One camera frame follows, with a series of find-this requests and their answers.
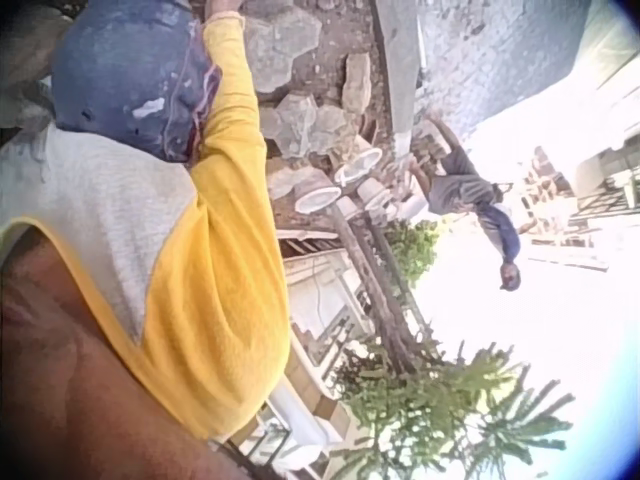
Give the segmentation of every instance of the man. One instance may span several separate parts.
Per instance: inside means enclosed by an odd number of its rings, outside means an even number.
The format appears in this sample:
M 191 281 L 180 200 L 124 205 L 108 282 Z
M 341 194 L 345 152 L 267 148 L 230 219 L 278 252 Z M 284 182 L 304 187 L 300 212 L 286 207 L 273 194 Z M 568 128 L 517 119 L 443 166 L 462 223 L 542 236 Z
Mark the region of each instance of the man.
M 412 145 L 415 160 L 409 169 L 429 202 L 429 211 L 437 215 L 475 212 L 484 233 L 502 257 L 500 288 L 509 292 L 517 290 L 520 270 L 514 262 L 520 253 L 520 239 L 506 208 L 501 205 L 502 192 L 497 185 L 480 177 L 458 138 L 438 116 L 431 116 L 429 120 L 451 148 L 451 153 L 445 154 L 433 137 Z M 444 175 L 435 172 L 436 165 L 442 167 Z
M 224 440 L 255 415 L 287 361 L 286 283 L 241 3 L 209 0 L 201 30 L 186 0 L 91 0 L 54 61 L 56 123 L 0 151 L 2 314 L 21 329 L 3 336 L 21 361 L 2 367 L 22 379 L 3 388 L 3 405 L 32 433 L 47 430 L 51 448 L 83 412 L 74 445 L 100 427 L 108 440 L 93 445 L 113 448 L 105 458 L 117 451 L 133 462 L 133 476 L 105 478 L 151 478 L 134 463 L 151 462 L 163 442 L 162 429 L 142 425 L 156 417 L 197 440 Z M 126 55 L 138 46 L 150 50 Z M 103 380 L 116 377 L 109 391 Z M 7 428 L 20 432 L 16 422 Z M 176 460 L 188 444 L 165 453 Z M 91 474 L 70 478 L 109 471 L 107 460 L 87 462 Z

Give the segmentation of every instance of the yellow and gray shirt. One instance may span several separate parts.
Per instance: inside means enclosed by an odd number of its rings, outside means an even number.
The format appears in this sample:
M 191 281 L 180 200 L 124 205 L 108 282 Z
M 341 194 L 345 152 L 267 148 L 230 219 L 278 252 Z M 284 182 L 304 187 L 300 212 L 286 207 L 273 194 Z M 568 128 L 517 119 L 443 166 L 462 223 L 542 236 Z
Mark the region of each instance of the yellow and gray shirt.
M 242 427 L 289 352 L 242 19 L 204 37 L 223 80 L 191 172 L 53 124 L 0 151 L 0 263 L 40 229 L 122 361 L 199 438 Z

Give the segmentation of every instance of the sky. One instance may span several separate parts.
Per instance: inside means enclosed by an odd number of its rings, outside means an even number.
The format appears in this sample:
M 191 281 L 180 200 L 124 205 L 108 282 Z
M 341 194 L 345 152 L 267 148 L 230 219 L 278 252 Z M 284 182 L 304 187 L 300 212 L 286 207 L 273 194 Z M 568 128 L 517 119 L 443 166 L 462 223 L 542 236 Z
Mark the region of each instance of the sky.
M 565 393 L 577 397 L 559 411 L 574 423 L 557 437 L 567 450 L 536 449 L 533 467 L 508 463 L 508 478 L 546 471 L 550 480 L 613 479 L 637 448 L 640 252 L 630 247 L 638 240 L 627 240 L 608 273 L 521 260 L 522 287 L 507 293 L 499 290 L 500 258 L 486 238 L 457 236 L 439 244 L 436 265 L 416 286 L 445 350 L 456 352 L 461 340 L 468 356 L 494 341 L 514 345 L 514 360 L 531 364 L 527 386 L 559 379 L 550 402 Z M 457 480 L 463 473 L 451 468 L 428 478 Z

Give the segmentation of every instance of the yellow sleeve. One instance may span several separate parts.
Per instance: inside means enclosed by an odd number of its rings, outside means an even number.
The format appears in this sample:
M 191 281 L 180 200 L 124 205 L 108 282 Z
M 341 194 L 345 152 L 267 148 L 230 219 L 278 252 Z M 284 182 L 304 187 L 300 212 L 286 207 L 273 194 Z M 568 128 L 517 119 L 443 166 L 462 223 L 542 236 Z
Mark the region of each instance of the yellow sleeve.
M 170 411 L 198 436 L 224 436 L 283 375 L 289 313 L 241 19 L 209 23 L 204 39 L 222 82 L 191 171 L 197 198 L 154 267 L 142 346 L 179 397 Z

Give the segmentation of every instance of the gray brick wall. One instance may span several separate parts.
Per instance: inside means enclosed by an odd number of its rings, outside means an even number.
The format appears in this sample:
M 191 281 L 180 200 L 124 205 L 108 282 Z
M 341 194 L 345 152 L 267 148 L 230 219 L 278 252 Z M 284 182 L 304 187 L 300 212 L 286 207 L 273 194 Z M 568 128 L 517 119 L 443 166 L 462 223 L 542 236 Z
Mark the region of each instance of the gray brick wall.
M 571 71 L 590 0 L 418 0 L 427 56 L 418 108 L 461 136 Z

